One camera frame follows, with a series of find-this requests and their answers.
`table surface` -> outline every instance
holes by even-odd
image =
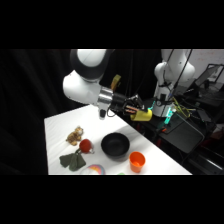
[[[85,106],[61,115],[46,118],[45,136],[49,175],[79,175],[80,172],[93,164],[102,165],[106,175],[191,175],[157,146],[140,135],[118,116],[99,119],[98,108]],[[79,147],[71,146],[65,140],[77,126],[84,129],[83,139],[89,139],[94,145],[94,154],[82,154],[87,165],[76,172],[60,165],[59,157],[74,153]],[[102,139],[110,133],[121,133],[130,141],[130,150],[119,160],[108,158],[101,148]],[[144,154],[146,164],[140,174],[131,171],[129,155],[139,151]]]

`wire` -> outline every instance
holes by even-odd
[[[195,128],[193,125],[191,125],[190,123],[188,123],[184,118],[182,118],[178,113],[176,113],[176,115],[180,118],[180,119],[182,119],[185,123],[187,123],[189,126],[191,126],[195,131],[197,131],[201,136],[202,136],[202,139],[201,139],[201,141],[192,149],[192,151],[191,151],[191,153],[189,153],[186,157],[185,157],[185,159],[181,162],[181,165],[183,165],[184,164],[184,161],[193,153],[193,151],[204,141],[204,139],[205,139],[205,136],[197,129],[197,128]]]
[[[185,68],[186,68],[186,66],[187,66],[187,63],[188,63],[188,61],[189,61],[189,59],[190,59],[190,57],[191,57],[192,51],[193,51],[193,49],[191,49],[191,51],[190,51],[190,53],[189,53],[189,55],[188,55],[188,58],[187,58],[187,61],[186,61],[185,65],[184,65],[184,67],[183,67],[183,70],[182,70],[182,72],[181,72],[181,74],[180,74],[180,76],[179,76],[177,82],[176,82],[175,85],[174,85],[174,89],[177,87],[177,85],[178,85],[178,83],[179,83],[179,81],[180,81],[180,79],[181,79],[181,77],[182,77],[182,75],[183,75],[183,73],[184,73],[184,70],[185,70]]]
[[[194,108],[197,108],[197,109],[199,109],[199,110],[203,110],[203,111],[205,111],[204,109],[202,109],[202,108],[200,108],[200,107],[197,107],[197,106],[195,106],[195,105],[192,105],[192,104],[190,104],[190,103],[188,103],[185,99],[182,99],[186,104],[188,104],[189,106],[191,106],[191,107],[194,107]]]
[[[177,112],[182,113],[185,117],[189,118],[190,112],[186,107],[180,106],[179,103],[177,102],[177,100],[173,97],[174,103],[175,103],[175,109],[177,110]]]
[[[165,80],[166,67],[167,67],[167,65],[168,65],[168,62],[170,61],[170,58],[171,58],[171,56],[172,56],[174,50],[175,50],[175,49],[173,49],[173,50],[171,51],[170,56],[169,56],[169,58],[168,58],[168,60],[167,60],[166,66],[165,66],[164,71],[163,71],[163,80],[164,80],[164,83],[165,83],[165,84],[166,84],[166,80]]]
[[[131,97],[131,88],[132,88],[132,76],[133,76],[133,57],[134,57],[134,49],[132,49],[132,53],[131,53],[131,66],[130,66],[130,71],[129,71],[129,77],[128,77],[128,84],[127,84],[127,89],[125,92],[125,96]]]
[[[154,59],[156,58],[156,56],[157,56],[157,54],[154,55],[154,58],[152,59],[151,63],[149,64],[149,68],[148,68],[147,72],[145,73],[145,75],[143,76],[143,78],[142,78],[142,82],[140,83],[140,85],[139,85],[139,87],[137,88],[137,90],[136,90],[136,92],[135,92],[134,95],[136,95],[136,94],[139,92],[140,88],[141,88],[142,85],[144,84],[145,78],[147,77],[148,72],[149,72],[149,70],[150,70],[150,68],[151,68],[151,65],[152,65]]]

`red tomato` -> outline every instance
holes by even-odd
[[[88,153],[92,148],[91,142],[88,139],[84,139],[80,142],[79,148],[83,153]]]

